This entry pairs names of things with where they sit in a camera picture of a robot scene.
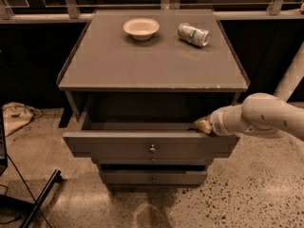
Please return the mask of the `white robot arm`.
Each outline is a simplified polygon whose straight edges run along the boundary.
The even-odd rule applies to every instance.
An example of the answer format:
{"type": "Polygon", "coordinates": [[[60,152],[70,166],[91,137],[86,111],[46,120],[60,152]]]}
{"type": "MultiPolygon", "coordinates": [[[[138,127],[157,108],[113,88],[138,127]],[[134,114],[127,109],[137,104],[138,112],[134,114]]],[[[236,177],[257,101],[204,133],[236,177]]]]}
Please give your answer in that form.
{"type": "Polygon", "coordinates": [[[304,141],[304,109],[266,93],[252,94],[242,104],[221,107],[194,125],[205,134],[217,136],[279,138],[282,131],[304,141]]]}

